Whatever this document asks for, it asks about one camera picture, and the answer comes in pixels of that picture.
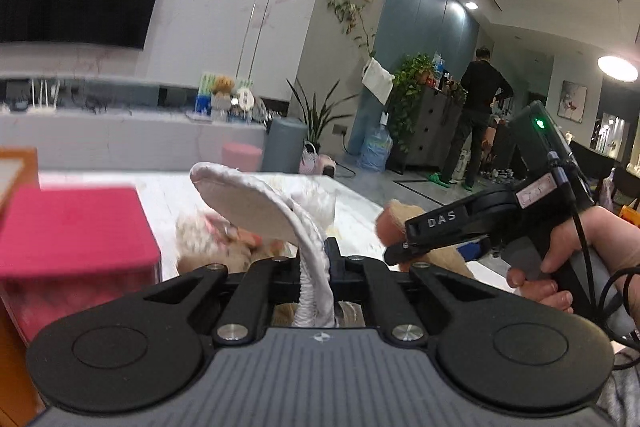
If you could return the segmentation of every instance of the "wall outlet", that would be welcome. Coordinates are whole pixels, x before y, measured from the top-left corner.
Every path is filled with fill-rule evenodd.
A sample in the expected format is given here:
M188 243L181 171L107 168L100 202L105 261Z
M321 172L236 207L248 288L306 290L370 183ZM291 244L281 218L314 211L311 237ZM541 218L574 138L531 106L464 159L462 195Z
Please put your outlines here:
M338 136L346 135L347 134L347 126L346 125L340 125L338 123L335 124L332 134L337 134Z

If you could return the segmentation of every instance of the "hand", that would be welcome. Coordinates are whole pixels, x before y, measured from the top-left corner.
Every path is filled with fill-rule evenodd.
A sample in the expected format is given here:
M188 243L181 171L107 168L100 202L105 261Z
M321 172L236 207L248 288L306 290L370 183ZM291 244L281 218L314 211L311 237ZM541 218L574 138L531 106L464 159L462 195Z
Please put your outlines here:
M640 229L620 219L601 206L594 206L580 215L587 243L598 252L609 273L640 264ZM551 232L549 250L540 265L544 273L558 270L574 251L580 250L580 240L572 219L555 227ZM558 293L550 280L526 281L521 270L510 269L507 282L519 288L523 297L533 299L562 311L572 312L573 297L569 292ZM625 278L618 279L620 291ZM640 325L640 278L634 277L629 286L629 308L636 325Z

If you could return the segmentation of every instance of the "orange chair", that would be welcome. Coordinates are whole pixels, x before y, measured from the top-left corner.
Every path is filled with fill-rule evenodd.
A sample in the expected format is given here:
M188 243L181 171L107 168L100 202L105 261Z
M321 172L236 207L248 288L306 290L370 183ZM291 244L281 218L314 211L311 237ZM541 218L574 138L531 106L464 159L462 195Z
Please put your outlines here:
M0 149L0 213L15 187L29 183L38 183L35 149ZM38 394L24 354L24 343L0 301L0 427L22 427L36 415Z

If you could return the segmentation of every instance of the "gray cylindrical trash can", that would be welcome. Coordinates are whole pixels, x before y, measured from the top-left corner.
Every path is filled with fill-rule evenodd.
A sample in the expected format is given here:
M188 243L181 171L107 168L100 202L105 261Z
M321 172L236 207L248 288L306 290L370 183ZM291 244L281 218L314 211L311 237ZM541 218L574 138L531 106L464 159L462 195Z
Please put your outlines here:
M306 131L306 124L300 120L274 118L264 140L262 172L297 174Z

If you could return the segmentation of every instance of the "pink trash bin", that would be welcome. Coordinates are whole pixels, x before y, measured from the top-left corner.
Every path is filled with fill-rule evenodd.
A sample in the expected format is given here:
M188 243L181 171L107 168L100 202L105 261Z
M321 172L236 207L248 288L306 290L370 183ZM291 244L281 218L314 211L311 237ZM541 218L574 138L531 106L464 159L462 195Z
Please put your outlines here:
M135 188L21 187L0 232L0 295L23 339L159 280Z
M222 165L241 172L258 172L262 149L246 143L225 143L222 146Z

